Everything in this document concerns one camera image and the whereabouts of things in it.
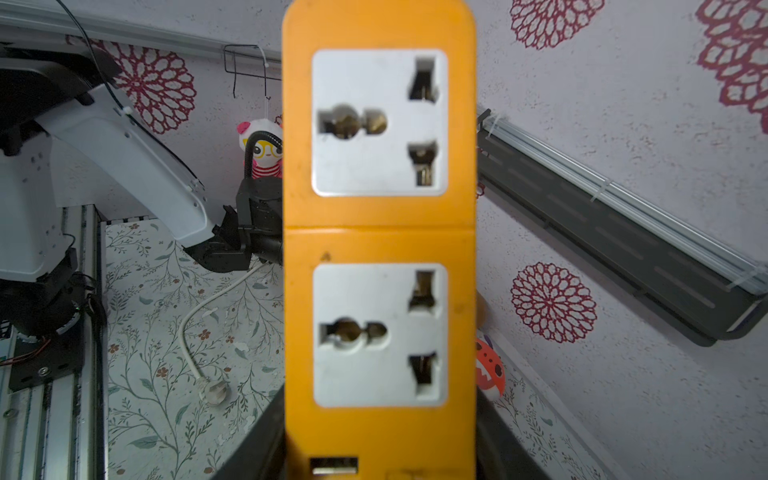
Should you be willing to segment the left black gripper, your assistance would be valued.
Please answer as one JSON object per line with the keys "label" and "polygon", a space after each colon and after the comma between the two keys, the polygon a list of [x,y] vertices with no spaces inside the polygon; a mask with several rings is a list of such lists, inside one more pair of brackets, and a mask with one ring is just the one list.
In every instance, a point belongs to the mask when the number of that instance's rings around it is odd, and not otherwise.
{"label": "left black gripper", "polygon": [[236,205],[224,208],[213,237],[185,249],[199,265],[215,273],[244,271],[257,257],[263,262],[283,263],[283,183],[280,178],[245,178]]}

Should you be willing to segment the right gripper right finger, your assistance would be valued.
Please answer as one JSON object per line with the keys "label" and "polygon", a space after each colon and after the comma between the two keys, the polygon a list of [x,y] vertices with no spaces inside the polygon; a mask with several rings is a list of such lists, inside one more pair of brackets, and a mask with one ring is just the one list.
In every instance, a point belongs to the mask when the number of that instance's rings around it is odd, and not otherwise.
{"label": "right gripper right finger", "polygon": [[504,423],[490,401],[477,402],[476,478],[548,480],[549,476]]}

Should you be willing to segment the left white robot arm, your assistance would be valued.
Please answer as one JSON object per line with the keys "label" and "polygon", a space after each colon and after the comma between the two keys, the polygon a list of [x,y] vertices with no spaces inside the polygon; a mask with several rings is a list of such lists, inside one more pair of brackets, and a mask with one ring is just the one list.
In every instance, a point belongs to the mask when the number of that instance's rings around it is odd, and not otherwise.
{"label": "left white robot arm", "polygon": [[25,336],[53,336],[83,301],[67,207],[148,213],[212,272],[282,261],[281,181],[246,173],[224,204],[149,131],[120,73],[88,44],[1,48],[1,316]]}

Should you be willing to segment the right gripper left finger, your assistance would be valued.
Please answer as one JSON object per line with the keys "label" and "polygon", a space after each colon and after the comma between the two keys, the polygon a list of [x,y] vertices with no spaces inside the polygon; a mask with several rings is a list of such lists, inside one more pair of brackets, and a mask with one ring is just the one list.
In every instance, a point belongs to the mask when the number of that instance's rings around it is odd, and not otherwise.
{"label": "right gripper left finger", "polygon": [[281,387],[215,480],[286,479],[285,395]]}

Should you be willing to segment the orange power strip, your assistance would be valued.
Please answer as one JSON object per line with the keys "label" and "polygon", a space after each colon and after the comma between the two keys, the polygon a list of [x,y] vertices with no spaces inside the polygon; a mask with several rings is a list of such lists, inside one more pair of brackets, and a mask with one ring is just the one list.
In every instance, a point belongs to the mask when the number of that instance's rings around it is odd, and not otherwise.
{"label": "orange power strip", "polygon": [[291,479],[476,475],[476,28],[462,1],[282,27]]}

